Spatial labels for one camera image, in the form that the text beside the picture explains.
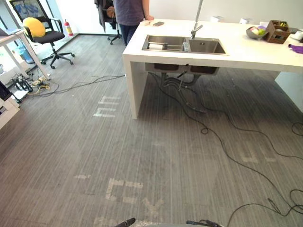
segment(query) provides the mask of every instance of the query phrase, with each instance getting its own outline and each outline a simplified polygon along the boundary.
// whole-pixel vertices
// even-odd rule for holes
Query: bottle
[[[189,44],[187,42],[183,42],[182,49],[185,52],[189,52]]]

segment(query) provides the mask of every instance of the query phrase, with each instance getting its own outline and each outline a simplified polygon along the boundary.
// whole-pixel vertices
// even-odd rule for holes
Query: jeans
[[[124,40],[125,45],[128,45],[129,41],[131,40],[134,32],[136,31],[139,25],[127,26],[127,25],[120,25],[121,34]]]

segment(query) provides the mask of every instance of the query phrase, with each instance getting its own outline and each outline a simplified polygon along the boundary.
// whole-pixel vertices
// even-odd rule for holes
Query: counter leg
[[[28,78],[28,74],[25,72],[25,70],[22,68],[22,66],[20,65],[20,63],[17,61],[17,59],[15,58],[15,56],[13,55],[13,53],[10,51],[10,49],[4,45],[3,46],[4,49],[7,51],[7,53],[9,54],[10,58],[14,61],[14,63],[16,64],[16,66],[19,68],[20,72],[22,73],[22,75],[24,76],[24,78]]]
[[[33,48],[31,47],[31,45],[29,44],[27,38],[25,37],[25,35],[22,33],[19,36],[22,39],[22,42],[24,44],[24,46],[26,47],[27,51],[29,52],[30,56],[33,58],[33,60],[35,61],[35,63],[37,64],[37,67],[39,67],[39,69],[41,70],[43,76],[46,79],[50,79],[47,72],[45,71],[45,68],[42,66],[42,64],[40,63],[39,59],[37,58]]]
[[[280,72],[275,81],[303,112],[303,73]]]
[[[145,63],[128,61],[124,57],[124,67],[132,116],[137,119],[147,80]]]

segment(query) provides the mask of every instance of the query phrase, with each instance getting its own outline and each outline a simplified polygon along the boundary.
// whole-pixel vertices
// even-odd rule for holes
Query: white shelf
[[[0,115],[1,129],[19,111],[19,104],[16,103],[12,98],[8,98],[6,101],[0,99],[0,107],[5,107],[6,109],[6,111]]]

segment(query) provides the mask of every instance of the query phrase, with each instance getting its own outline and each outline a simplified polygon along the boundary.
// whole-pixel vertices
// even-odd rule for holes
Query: stainless steel sink
[[[226,54],[219,39],[197,38],[189,40],[190,52]]]
[[[181,52],[183,51],[182,44],[184,42],[185,37],[148,35],[144,42],[143,50]]]
[[[147,35],[142,50],[226,55],[219,39]]]
[[[183,53],[203,53],[227,55],[219,39],[179,37],[179,36],[146,36],[142,50],[158,52],[183,52]],[[146,63],[146,71],[172,72],[200,75],[215,75],[218,67],[176,65],[162,63]]]

